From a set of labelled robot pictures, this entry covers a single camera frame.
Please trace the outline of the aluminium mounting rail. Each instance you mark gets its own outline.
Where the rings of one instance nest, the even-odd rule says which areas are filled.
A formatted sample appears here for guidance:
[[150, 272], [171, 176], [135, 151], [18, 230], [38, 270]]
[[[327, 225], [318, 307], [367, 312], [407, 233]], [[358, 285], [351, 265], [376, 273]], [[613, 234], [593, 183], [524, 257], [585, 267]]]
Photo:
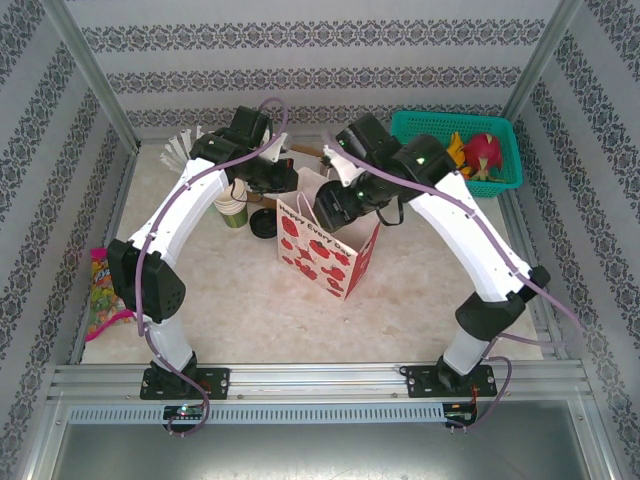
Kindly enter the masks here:
[[[229, 403], [409, 402], [407, 380], [393, 363], [231, 364]], [[139, 400], [142, 364], [63, 365], [54, 370], [48, 401], [124, 404]], [[591, 398], [575, 360], [514, 361], [506, 401]]]

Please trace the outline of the brown cardboard napkin box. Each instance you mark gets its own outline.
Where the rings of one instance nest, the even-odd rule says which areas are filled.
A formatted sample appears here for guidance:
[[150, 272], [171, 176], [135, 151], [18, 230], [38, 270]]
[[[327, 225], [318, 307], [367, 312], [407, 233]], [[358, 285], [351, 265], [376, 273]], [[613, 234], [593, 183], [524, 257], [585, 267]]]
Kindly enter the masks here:
[[[298, 168], [296, 166], [296, 152], [305, 153], [305, 154], [308, 154], [308, 155], [313, 155], [313, 156], [319, 157], [321, 159], [321, 162], [322, 162], [322, 158], [324, 156], [324, 153], [318, 148], [315, 148], [315, 147], [312, 147], [312, 146], [307, 146], [307, 145], [301, 145], [301, 144], [293, 144], [289, 148], [288, 154], [289, 154], [290, 157], [292, 157], [294, 159], [294, 166], [295, 166], [295, 168], [297, 170], [299, 170], [300, 168]], [[318, 174], [320, 174], [322, 176], [326, 176], [328, 174], [328, 167], [323, 162], [322, 162], [322, 164], [324, 165], [324, 168], [323, 168], [322, 172], [321, 173], [316, 172], [316, 173], [318, 173]]]

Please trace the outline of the white red paper gift bag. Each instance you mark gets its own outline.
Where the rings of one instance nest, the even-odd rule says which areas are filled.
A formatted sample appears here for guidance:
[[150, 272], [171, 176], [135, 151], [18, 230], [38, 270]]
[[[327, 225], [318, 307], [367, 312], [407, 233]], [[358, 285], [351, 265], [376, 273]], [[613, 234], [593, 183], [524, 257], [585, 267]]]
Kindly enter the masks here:
[[293, 192], [276, 200], [278, 256], [309, 281], [344, 300], [367, 271], [380, 230], [376, 215], [368, 214], [329, 233], [312, 212], [315, 194], [328, 179], [303, 167]]

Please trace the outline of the black plastic cup lid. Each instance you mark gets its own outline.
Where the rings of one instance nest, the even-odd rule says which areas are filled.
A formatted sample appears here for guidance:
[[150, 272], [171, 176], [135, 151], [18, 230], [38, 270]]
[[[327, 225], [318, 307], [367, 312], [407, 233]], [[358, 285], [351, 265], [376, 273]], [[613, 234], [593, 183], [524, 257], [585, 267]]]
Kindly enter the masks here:
[[249, 218], [249, 226], [259, 239], [272, 239], [277, 236], [277, 213], [272, 208], [256, 210]]

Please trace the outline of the teal plastic basket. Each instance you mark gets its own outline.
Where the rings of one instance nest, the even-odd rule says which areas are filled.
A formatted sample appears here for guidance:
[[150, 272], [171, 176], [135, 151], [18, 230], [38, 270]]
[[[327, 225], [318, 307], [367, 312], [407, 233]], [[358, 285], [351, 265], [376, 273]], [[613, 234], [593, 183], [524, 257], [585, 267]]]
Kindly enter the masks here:
[[460, 134], [467, 143], [479, 133], [490, 133], [497, 137], [501, 145], [503, 166], [493, 168], [491, 175], [501, 182], [467, 181], [467, 187], [474, 197], [494, 198], [507, 190], [522, 185], [522, 165], [513, 125], [506, 119], [495, 116], [436, 113], [426, 111], [398, 111], [391, 117], [390, 132], [402, 144], [410, 142], [419, 134], [429, 134], [447, 146], [454, 132]]

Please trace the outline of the yellow banana bunch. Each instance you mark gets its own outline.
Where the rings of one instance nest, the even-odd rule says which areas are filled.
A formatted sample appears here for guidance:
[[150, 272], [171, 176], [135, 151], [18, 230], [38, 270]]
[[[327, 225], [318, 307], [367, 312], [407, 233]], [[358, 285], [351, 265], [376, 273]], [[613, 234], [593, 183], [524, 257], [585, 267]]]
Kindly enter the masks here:
[[465, 144], [462, 141], [460, 134], [458, 132], [454, 132], [450, 136], [449, 145], [447, 147], [447, 152], [454, 161], [457, 169], [462, 169], [465, 166]]

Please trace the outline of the small circuit board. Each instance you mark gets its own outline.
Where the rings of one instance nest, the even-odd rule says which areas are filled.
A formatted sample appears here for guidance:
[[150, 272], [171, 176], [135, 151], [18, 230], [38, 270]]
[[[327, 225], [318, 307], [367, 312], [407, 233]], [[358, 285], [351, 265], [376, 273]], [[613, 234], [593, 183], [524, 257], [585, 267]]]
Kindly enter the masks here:
[[445, 403], [443, 410], [446, 421], [454, 426], [470, 426], [477, 420], [476, 403]]
[[165, 421], [200, 421], [203, 413], [204, 408], [200, 405], [166, 406], [163, 411], [163, 419]]

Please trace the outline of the aluminium frame post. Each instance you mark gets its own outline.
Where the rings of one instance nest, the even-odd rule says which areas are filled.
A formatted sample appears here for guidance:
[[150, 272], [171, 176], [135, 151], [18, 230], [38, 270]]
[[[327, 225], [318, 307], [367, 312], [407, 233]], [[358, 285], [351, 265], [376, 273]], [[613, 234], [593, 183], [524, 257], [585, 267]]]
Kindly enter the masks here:
[[64, 0], [39, 1], [105, 110], [120, 140], [129, 151], [137, 152], [141, 141], [66, 2]]
[[502, 116], [510, 122], [514, 123], [517, 120], [583, 3], [584, 0], [558, 1], [553, 15], [502, 110]]

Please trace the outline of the pink dragon fruit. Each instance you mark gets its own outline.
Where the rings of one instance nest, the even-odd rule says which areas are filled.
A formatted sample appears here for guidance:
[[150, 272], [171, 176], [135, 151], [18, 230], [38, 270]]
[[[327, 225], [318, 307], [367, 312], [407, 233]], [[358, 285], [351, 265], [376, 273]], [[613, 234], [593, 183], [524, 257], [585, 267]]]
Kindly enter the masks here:
[[500, 182], [493, 176], [493, 169], [501, 170], [503, 156], [497, 137], [489, 133], [474, 135], [463, 147], [467, 166], [471, 169], [470, 179], [473, 181]]

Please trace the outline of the stack of green paper cups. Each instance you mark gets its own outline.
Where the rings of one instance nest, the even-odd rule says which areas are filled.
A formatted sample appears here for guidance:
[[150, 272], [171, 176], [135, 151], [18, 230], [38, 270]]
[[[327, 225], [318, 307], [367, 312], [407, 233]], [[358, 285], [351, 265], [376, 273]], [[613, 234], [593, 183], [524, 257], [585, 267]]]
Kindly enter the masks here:
[[235, 179], [215, 200], [214, 206], [230, 228], [241, 228], [248, 221], [245, 183]]

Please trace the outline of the colourful candy bag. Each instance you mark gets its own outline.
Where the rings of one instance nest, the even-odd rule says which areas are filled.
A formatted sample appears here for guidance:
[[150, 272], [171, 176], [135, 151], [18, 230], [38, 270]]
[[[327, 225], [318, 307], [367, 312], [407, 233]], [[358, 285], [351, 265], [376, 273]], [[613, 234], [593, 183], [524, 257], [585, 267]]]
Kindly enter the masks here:
[[91, 250], [91, 295], [89, 323], [85, 341], [99, 337], [107, 328], [117, 323], [129, 323], [134, 314], [126, 308], [123, 300], [115, 293], [107, 249]]

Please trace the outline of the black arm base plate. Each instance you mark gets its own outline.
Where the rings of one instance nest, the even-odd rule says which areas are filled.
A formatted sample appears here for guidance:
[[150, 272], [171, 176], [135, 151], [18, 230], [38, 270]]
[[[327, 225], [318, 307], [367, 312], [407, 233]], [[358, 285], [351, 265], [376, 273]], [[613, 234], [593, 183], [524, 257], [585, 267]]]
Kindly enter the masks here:
[[[230, 370], [198, 367], [195, 382], [212, 400], [226, 400]], [[202, 394], [190, 383], [162, 368], [144, 371], [139, 396], [142, 400], [202, 400]]]
[[446, 364], [413, 365], [400, 368], [410, 398], [493, 398], [497, 387], [493, 369], [477, 365], [469, 374], [459, 375]]

